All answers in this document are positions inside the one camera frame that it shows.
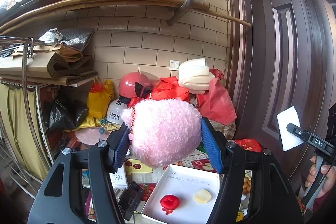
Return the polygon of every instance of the aluminum foil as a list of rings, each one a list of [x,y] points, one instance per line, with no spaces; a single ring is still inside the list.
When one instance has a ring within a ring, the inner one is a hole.
[[[68,47],[81,52],[89,43],[93,31],[93,28],[64,29],[60,30],[60,33],[63,34],[63,43]]]
[[[61,41],[63,39],[62,33],[57,28],[50,29],[44,35],[42,35],[39,38],[39,40],[46,42],[46,41],[54,41],[55,38],[58,41]]]
[[[68,47],[81,52],[89,43],[93,31],[93,28],[63,30],[54,28],[47,31],[39,40],[52,44],[57,39],[59,43],[64,43]]]

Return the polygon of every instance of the bamboo pole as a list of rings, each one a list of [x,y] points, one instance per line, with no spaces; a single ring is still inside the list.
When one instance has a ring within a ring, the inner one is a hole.
[[[201,9],[193,9],[193,10],[197,10],[197,11],[200,11],[200,12],[203,12],[203,13],[204,13],[204,11],[201,10]],[[250,23],[245,22],[244,20],[241,20],[241,19],[239,19],[239,18],[236,18],[236,17],[233,17],[233,16],[226,15],[226,14],[224,14],[224,13],[216,12],[216,11],[213,11],[213,10],[207,10],[205,13],[208,14],[208,15],[212,15],[212,16],[216,16],[216,17],[220,17],[220,18],[225,18],[225,19],[228,19],[228,20],[231,20],[231,21],[238,22],[238,23],[240,23],[240,24],[242,24],[242,25],[245,25],[245,26],[247,26],[247,27],[251,27],[251,24],[250,24]]]
[[[34,9],[32,11],[26,12],[20,16],[18,16],[17,18],[14,18],[13,20],[7,22],[6,24],[2,25],[0,27],[0,32],[3,32],[4,30],[8,29],[9,27],[29,18],[29,17],[34,17],[38,14],[47,12],[47,11],[51,11],[54,10],[56,8],[60,8],[60,7],[65,7],[65,6],[69,6],[69,5],[75,5],[75,4],[84,4],[84,3],[94,3],[94,2],[106,2],[106,1],[123,1],[123,0],[61,0],[37,9]],[[172,4],[178,4],[179,6],[181,6],[184,2],[184,0],[147,0],[147,1],[157,1],[157,2],[167,2],[167,3],[172,3]],[[205,3],[205,2],[199,2],[199,1],[195,1],[193,4],[193,8],[196,9],[209,9],[210,8],[210,4],[209,3]]]
[[[17,30],[17,29],[23,27],[24,25],[27,25],[31,22],[34,22],[34,21],[38,20],[38,19],[50,17],[50,16],[53,16],[53,15],[57,15],[57,14],[60,14],[60,13],[67,12],[67,11],[78,10],[78,9],[83,9],[83,8],[90,8],[90,7],[110,6],[110,5],[155,5],[155,6],[166,6],[166,7],[176,7],[176,8],[179,7],[178,5],[171,4],[171,3],[145,1],[145,0],[144,1],[142,1],[142,0],[110,1],[110,2],[69,5],[69,6],[65,6],[65,7],[55,9],[54,11],[51,11],[51,12],[42,13],[42,14],[37,15],[35,17],[28,18],[28,19],[14,25],[14,26],[6,29],[1,34],[2,35],[8,34],[12,31]]]
[[[159,5],[168,7],[180,7],[184,3],[184,0],[61,0],[32,11],[26,12],[17,18],[7,22],[0,27],[1,34],[7,34],[12,32],[30,22],[44,17],[49,17],[58,13],[63,13],[71,10],[78,10],[82,8],[107,6],[107,5]],[[210,4],[201,1],[195,1],[192,9],[198,10],[202,13],[213,15],[220,18],[225,18],[243,24],[247,27],[251,27],[250,23],[247,23],[241,19],[209,10]]]

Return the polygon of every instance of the white foam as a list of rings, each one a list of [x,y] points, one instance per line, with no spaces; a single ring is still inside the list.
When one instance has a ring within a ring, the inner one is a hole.
[[[293,106],[284,110],[283,112],[280,112],[277,115],[277,119],[279,124],[282,147],[284,151],[287,151],[304,143],[303,140],[301,140],[299,137],[296,137],[295,135],[287,131],[287,125],[289,123],[301,127],[299,117]]]

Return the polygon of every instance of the white helmet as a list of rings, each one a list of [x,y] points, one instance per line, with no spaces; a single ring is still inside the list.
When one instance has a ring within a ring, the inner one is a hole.
[[[126,108],[126,104],[120,102],[118,99],[110,103],[107,110],[106,119],[111,123],[122,124],[124,121],[120,115]]]

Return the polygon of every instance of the blue gripper pad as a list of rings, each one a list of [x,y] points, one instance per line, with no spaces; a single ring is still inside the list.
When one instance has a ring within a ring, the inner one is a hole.
[[[127,150],[128,150],[128,132],[129,129],[126,128],[126,130],[124,130],[123,135],[117,145],[117,148],[115,149],[114,152],[114,164],[113,164],[113,168],[115,168],[116,170],[118,170],[120,167],[123,166],[126,154],[127,154]]]
[[[106,164],[110,166],[110,172],[113,174],[123,166],[128,150],[128,133],[129,128],[123,123],[120,129],[112,131],[106,140],[110,145]]]
[[[225,137],[221,132],[215,131],[212,127],[208,118],[201,118],[202,127],[202,142],[206,153],[208,154],[210,163],[213,168],[216,169],[217,173],[221,174],[223,172],[222,155],[226,153],[225,151]]]

